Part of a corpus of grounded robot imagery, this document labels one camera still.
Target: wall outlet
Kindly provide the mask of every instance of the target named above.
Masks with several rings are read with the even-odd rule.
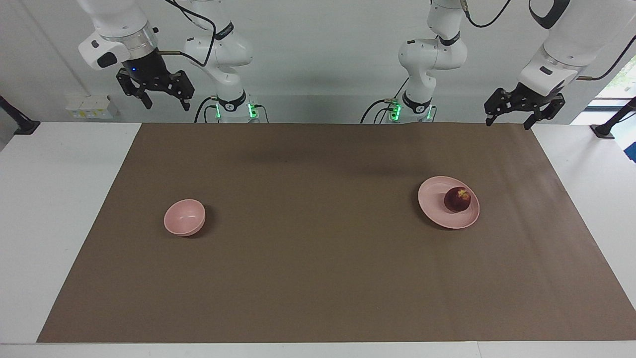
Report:
[[[66,111],[76,119],[113,119],[118,114],[109,96],[69,98]]]

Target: white table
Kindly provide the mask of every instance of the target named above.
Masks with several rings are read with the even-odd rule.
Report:
[[[0,152],[0,357],[613,357],[630,342],[37,345],[36,339],[139,130],[43,123]],[[534,134],[636,303],[636,165],[587,127]]]

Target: pink plate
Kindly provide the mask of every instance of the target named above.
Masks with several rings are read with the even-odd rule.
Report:
[[[455,213],[444,205],[446,193],[456,187],[468,189],[472,200],[466,211]],[[422,211],[433,222],[449,229],[465,229],[473,225],[479,217],[479,200],[468,185],[447,176],[434,176],[426,180],[417,193]]]
[[[163,217],[166,230],[177,236],[196,234],[205,223],[205,207],[194,199],[182,200],[172,205]]]

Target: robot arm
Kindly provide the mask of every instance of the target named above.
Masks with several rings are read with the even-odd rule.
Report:
[[[210,59],[206,66],[200,67],[216,88],[216,99],[219,101],[217,117],[222,122],[249,122],[254,117],[250,95],[243,88],[240,76],[233,68],[252,62],[252,45],[235,32],[222,0],[187,1],[194,12],[209,18],[217,26]],[[199,27],[213,30],[209,23],[198,18],[195,21]],[[211,41],[211,35],[190,38],[186,41],[184,52],[198,58],[205,57]]]
[[[78,0],[93,21],[95,32],[79,45],[82,57],[100,70],[122,63],[117,81],[127,96],[135,96],[147,109],[147,90],[176,97],[190,108],[194,87],[184,71],[170,73],[157,49],[155,33],[136,0]]]
[[[434,39],[407,41],[399,51],[400,64],[407,70],[408,86],[400,98],[401,116],[393,122],[416,122],[426,116],[437,85],[428,73],[432,69],[456,69],[466,61],[468,50],[460,39],[464,18],[460,0],[433,0],[428,17]]]
[[[636,16],[633,0],[553,0],[545,17],[532,10],[534,19],[550,30],[543,46],[517,78],[515,90],[499,88],[484,104],[487,125],[513,111],[532,112],[524,126],[553,119],[565,105],[559,93],[574,81]]]

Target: fruit on plate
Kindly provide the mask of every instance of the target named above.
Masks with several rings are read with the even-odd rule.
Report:
[[[450,189],[444,197],[444,205],[456,213],[466,211],[471,205],[471,195],[468,189],[456,187]]]

